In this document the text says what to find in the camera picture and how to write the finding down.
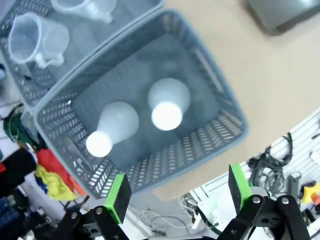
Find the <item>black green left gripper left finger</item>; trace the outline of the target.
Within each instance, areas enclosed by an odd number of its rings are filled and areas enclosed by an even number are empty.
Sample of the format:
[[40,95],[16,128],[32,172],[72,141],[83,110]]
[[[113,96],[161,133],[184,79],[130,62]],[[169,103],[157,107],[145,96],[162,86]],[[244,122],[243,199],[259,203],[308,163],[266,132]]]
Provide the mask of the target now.
[[116,175],[104,205],[87,213],[67,212],[57,226],[58,240],[127,240],[121,229],[129,206],[132,190],[127,175]]

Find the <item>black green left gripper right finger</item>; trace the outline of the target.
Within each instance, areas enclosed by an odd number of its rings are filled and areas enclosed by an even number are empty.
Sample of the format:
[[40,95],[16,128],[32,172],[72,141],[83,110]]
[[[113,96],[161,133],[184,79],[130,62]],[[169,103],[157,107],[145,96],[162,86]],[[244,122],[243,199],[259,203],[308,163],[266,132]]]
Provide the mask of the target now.
[[236,216],[219,235],[221,240],[248,240],[257,228],[268,229],[274,240],[310,239],[292,195],[273,200],[266,192],[254,194],[239,164],[229,165],[228,187]]

